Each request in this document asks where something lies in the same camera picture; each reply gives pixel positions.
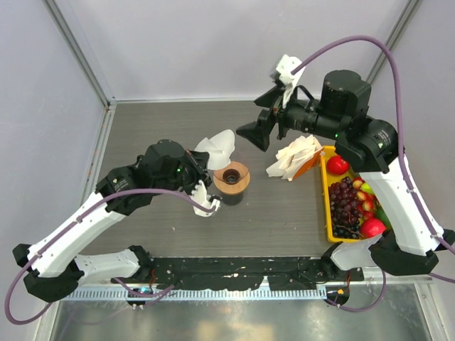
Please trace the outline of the white paper sheet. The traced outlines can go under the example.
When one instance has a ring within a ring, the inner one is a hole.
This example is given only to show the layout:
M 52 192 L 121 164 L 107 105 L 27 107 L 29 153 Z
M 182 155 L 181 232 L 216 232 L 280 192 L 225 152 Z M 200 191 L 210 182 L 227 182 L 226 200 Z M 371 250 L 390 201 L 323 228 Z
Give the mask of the white paper sheet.
M 207 169 L 218 171 L 230 165 L 230 157 L 235 150 L 235 135 L 231 129 L 226 129 L 212 138 L 204 138 L 195 147 L 196 152 L 209 153 Z

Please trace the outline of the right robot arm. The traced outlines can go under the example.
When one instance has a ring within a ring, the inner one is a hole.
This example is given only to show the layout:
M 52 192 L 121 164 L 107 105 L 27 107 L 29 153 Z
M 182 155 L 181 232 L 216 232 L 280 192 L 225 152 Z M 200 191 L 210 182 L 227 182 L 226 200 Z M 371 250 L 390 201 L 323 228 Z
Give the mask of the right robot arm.
M 408 163 L 399 159 L 404 149 L 394 126 L 368 116 L 370 93 L 370 84 L 356 72 L 335 70 L 324 77 L 320 99 L 298 99 L 292 92 L 285 103 L 284 84 L 277 81 L 255 100 L 262 108 L 257 120 L 236 130 L 262 151 L 276 126 L 279 139 L 290 129 L 332 139 L 335 152 L 373 189 L 392 228 L 330 247 L 321 270 L 331 280 L 368 266 L 393 276 L 430 274 L 439 262 L 436 252 L 454 243 L 454 231 L 432 219 L 412 177 L 404 174 Z

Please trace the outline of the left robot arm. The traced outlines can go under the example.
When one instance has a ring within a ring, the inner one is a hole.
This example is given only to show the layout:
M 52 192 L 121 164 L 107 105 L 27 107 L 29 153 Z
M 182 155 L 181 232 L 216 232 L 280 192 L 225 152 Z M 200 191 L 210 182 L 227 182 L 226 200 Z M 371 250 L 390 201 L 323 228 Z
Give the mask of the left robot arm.
M 163 139 L 137 156 L 135 163 L 112 169 L 54 232 L 36 244 L 14 248 L 16 263 L 26 272 L 28 293 L 53 303 L 87 283 L 113 278 L 147 281 L 154 265 L 141 246 L 96 256 L 83 256 L 81 251 L 158 195 L 175 195 L 192 204 L 197 215 L 211 216 L 220 201 L 207 194 L 212 183 L 209 160 L 207 151 L 188 150 Z

